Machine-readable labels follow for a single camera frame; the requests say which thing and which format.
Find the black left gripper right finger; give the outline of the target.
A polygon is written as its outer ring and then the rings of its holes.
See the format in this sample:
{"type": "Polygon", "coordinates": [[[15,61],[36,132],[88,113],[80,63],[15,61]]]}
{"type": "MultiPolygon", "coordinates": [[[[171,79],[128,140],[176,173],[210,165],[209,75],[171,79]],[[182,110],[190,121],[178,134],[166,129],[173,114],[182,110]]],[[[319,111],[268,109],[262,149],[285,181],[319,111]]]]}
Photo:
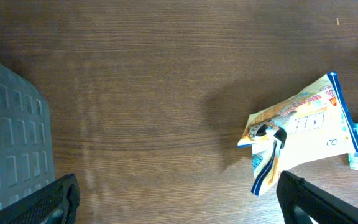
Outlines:
{"type": "Polygon", "coordinates": [[[358,208],[288,171],[280,175],[277,198],[285,223],[358,223],[358,208]]]}

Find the yellow blue snack bag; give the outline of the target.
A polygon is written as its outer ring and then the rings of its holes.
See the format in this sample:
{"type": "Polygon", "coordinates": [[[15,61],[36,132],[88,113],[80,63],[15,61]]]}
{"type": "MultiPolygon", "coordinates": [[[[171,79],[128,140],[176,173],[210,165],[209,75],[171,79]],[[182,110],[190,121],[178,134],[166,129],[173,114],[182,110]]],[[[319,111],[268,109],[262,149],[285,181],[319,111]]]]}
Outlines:
{"type": "Polygon", "coordinates": [[[358,153],[357,129],[337,73],[327,73],[289,99],[251,114],[237,146],[252,148],[251,192],[256,196],[300,164],[358,153]]]}

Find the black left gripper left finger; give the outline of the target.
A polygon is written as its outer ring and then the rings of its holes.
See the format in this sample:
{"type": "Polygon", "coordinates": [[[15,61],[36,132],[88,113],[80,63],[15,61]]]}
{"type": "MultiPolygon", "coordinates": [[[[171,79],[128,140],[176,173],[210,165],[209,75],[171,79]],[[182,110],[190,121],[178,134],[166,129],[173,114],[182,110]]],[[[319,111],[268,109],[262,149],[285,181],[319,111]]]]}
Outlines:
{"type": "Polygon", "coordinates": [[[74,174],[67,174],[0,210],[0,223],[74,224],[79,206],[78,181],[74,174]]]}

